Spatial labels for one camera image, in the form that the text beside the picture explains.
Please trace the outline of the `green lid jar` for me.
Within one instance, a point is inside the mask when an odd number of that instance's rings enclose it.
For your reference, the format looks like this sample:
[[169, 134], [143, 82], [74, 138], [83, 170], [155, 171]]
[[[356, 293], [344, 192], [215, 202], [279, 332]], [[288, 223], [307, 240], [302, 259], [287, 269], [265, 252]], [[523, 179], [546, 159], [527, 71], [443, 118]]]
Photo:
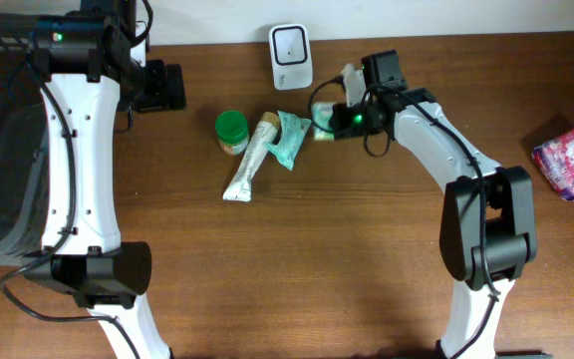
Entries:
[[249, 128], [244, 115], [238, 111], [225, 111], [215, 122], [215, 130], [221, 148], [229, 155], [245, 152], [249, 143]]

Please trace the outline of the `teal pouch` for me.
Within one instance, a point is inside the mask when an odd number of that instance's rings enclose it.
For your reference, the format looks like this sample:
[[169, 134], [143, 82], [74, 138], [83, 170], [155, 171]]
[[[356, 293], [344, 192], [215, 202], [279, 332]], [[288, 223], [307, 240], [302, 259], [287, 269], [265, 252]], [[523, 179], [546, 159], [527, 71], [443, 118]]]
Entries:
[[292, 171], [312, 121], [282, 111], [278, 112], [278, 117], [281, 125], [280, 140], [277, 144], [265, 144], [265, 148], [283, 167]]

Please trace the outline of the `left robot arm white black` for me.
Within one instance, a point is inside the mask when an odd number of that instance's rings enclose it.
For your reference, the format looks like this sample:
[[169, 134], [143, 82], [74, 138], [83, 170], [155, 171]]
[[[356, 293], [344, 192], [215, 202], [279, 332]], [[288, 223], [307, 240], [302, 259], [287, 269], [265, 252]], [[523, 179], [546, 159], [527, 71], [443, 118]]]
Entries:
[[49, 200], [37, 251], [18, 274], [84, 309], [120, 358], [168, 358], [146, 292], [151, 251], [125, 242], [113, 190], [118, 112], [181, 110], [177, 65], [146, 58], [149, 25], [137, 1], [85, 1], [31, 28], [26, 66], [44, 100], [49, 140]]

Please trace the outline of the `green white pocket tissue pack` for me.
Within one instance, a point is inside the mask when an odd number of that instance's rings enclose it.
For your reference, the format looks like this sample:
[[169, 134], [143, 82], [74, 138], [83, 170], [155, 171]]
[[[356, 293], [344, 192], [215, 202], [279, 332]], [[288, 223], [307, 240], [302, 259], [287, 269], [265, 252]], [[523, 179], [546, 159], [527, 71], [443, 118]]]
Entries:
[[313, 116], [313, 139], [315, 141], [334, 141], [334, 131], [331, 129], [330, 121], [333, 115], [331, 102], [317, 102], [312, 106]]

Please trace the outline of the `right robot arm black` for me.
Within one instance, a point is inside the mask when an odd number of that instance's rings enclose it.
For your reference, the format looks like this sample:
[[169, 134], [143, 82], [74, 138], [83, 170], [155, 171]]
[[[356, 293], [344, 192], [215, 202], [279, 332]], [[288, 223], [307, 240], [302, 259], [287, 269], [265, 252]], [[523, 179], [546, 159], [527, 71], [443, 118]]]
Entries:
[[396, 51], [346, 65], [335, 78], [346, 99], [327, 123], [336, 138], [380, 133], [407, 149], [443, 193], [441, 260], [453, 280], [437, 358], [494, 358], [506, 297], [537, 252], [532, 180], [477, 149], [425, 88], [410, 89]]

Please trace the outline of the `white tube package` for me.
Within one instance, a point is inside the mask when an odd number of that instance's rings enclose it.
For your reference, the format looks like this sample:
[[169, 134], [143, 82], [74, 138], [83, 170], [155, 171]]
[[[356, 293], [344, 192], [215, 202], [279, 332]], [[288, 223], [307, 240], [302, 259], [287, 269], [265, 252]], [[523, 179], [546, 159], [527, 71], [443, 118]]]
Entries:
[[223, 193], [223, 200], [251, 201], [252, 180], [268, 153], [266, 145], [274, 142], [279, 129], [278, 115], [265, 112], [256, 126], [236, 174]]

